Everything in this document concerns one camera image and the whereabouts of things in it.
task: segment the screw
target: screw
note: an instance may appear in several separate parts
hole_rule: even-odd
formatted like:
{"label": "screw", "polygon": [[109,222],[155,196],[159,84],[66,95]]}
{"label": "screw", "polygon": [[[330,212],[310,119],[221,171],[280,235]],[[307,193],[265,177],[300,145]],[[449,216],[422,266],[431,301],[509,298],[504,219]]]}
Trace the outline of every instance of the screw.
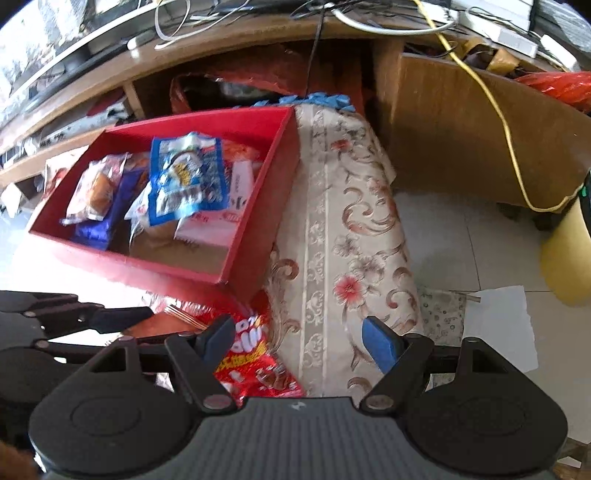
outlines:
{"label": "screw", "polygon": [[387,395],[372,395],[365,400],[365,405],[372,410],[387,410],[394,405],[394,400]]}
{"label": "screw", "polygon": [[232,405],[232,399],[227,395],[209,395],[203,400],[203,406],[209,410],[223,410]]}

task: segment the red box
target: red box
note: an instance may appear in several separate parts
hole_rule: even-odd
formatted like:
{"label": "red box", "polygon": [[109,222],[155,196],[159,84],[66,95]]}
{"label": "red box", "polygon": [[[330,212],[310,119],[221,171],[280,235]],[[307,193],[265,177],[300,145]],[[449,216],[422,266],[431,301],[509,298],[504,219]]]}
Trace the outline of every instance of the red box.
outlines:
{"label": "red box", "polygon": [[[149,151],[154,137],[179,137],[193,131],[250,145],[265,158],[219,275],[102,252],[69,240],[74,226],[63,226],[60,219],[65,217],[78,180],[91,161],[108,154]],[[111,128],[67,173],[30,233],[42,239],[44,248],[49,248],[61,262],[108,280],[210,306],[228,302],[245,306],[261,288],[299,158],[300,143],[291,107],[188,113]]]}

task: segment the floral cushion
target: floral cushion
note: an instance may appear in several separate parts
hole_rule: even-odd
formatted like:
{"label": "floral cushion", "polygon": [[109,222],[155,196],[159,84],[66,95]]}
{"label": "floral cushion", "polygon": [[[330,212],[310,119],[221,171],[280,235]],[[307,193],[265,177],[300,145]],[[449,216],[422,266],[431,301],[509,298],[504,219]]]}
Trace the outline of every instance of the floral cushion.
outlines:
{"label": "floral cushion", "polygon": [[359,115],[296,107],[301,163],[265,289],[271,343],[312,396],[360,400],[382,377],[361,338],[375,315],[400,335],[422,332],[394,171]]}

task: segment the blue snack bag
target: blue snack bag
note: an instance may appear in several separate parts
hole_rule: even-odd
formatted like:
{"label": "blue snack bag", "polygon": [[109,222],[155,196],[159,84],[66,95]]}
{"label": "blue snack bag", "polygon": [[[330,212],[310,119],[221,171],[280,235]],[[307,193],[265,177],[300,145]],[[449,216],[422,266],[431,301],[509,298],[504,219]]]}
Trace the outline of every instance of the blue snack bag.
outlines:
{"label": "blue snack bag", "polygon": [[192,132],[152,142],[148,217],[150,225],[200,210],[228,208],[222,141]]}
{"label": "blue snack bag", "polygon": [[135,188],[144,171],[144,168],[138,168],[124,172],[117,192],[115,193],[113,205],[105,218],[100,221],[87,220],[78,223],[74,230],[72,241],[103,252],[106,251],[115,233],[115,228],[123,219],[127,208],[129,208],[129,204],[134,199]]}

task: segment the wooden desk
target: wooden desk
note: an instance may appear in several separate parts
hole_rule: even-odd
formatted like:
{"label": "wooden desk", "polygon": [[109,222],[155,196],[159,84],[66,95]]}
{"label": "wooden desk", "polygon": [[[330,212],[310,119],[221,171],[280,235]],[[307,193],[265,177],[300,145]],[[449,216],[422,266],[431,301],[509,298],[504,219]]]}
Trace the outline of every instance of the wooden desk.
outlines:
{"label": "wooden desk", "polygon": [[[417,28],[403,17],[382,22]],[[150,105],[168,102],[170,80],[187,62],[240,48],[310,40],[317,18],[293,21],[285,15],[246,17],[212,28],[157,51],[155,40],[84,75],[29,115],[0,132],[0,151],[38,131],[76,105],[123,87],[137,117],[166,114]],[[469,37],[450,33],[460,44]],[[406,42],[438,45],[433,36],[385,38],[326,19],[323,38],[372,38],[379,102],[378,134],[398,170],[398,184],[485,197],[524,205],[499,119],[474,81],[455,64],[403,53]],[[547,64],[521,57],[528,70]],[[515,147],[531,200],[552,206],[571,194],[591,166],[591,119],[517,82],[479,72],[497,96],[514,133]],[[72,139],[76,146],[92,135]],[[43,169],[45,158],[73,148],[58,144],[0,171],[0,188]]]}

